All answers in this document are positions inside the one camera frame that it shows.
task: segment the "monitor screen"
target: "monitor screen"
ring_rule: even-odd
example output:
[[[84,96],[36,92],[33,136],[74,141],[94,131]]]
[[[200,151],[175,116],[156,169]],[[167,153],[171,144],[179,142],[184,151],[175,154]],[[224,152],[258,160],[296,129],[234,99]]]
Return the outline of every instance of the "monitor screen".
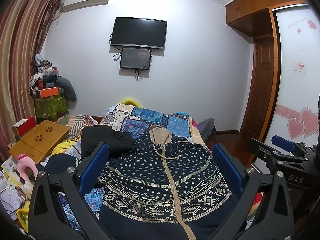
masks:
[[[117,17],[111,45],[164,49],[166,32],[166,21]]]
[[[149,70],[151,49],[122,48],[120,68]]]

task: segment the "patchwork quilt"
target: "patchwork quilt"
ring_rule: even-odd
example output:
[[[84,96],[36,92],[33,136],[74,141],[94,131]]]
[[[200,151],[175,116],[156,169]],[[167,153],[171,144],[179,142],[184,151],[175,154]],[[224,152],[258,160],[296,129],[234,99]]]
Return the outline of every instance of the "patchwork quilt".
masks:
[[[126,131],[130,133],[134,139],[138,139],[150,125],[157,124],[167,128],[177,137],[184,137],[190,142],[202,144],[207,148],[201,138],[199,130],[196,128],[194,120],[190,115],[185,113],[165,114],[131,105],[118,104],[108,108],[103,113],[103,119],[100,124],[109,125],[115,131]],[[81,142],[78,141],[74,147],[69,148],[66,151],[66,154],[80,157],[80,143]],[[76,221],[66,198],[62,194],[59,196],[71,226],[75,230],[81,232],[82,230]],[[84,197],[98,218],[103,196],[104,189],[98,188],[93,189]]]

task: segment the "curtain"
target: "curtain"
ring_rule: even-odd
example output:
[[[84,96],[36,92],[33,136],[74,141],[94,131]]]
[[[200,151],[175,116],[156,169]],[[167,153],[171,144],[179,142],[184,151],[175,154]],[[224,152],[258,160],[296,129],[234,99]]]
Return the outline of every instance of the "curtain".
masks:
[[[35,117],[29,93],[29,73],[41,50],[51,20],[61,0],[13,0],[0,22],[0,158],[14,141],[11,126],[26,116]]]

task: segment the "red box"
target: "red box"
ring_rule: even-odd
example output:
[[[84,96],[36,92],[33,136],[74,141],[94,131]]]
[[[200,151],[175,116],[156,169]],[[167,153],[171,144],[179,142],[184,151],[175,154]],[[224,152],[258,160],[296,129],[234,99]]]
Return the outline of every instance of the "red box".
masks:
[[[33,116],[27,116],[26,118],[15,123],[11,127],[16,141],[19,141],[23,135],[29,132],[32,128],[36,127],[36,120]]]
[[[55,96],[59,94],[59,89],[57,87],[44,88],[40,90],[40,98],[46,98],[50,96]]]

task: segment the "sticker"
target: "sticker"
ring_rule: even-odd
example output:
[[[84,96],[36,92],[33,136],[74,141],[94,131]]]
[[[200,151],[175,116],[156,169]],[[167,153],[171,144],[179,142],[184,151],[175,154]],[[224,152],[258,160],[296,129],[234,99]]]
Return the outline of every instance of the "sticker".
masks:
[[[295,63],[293,64],[293,70],[300,71],[300,72],[306,72],[306,65],[303,63]]]

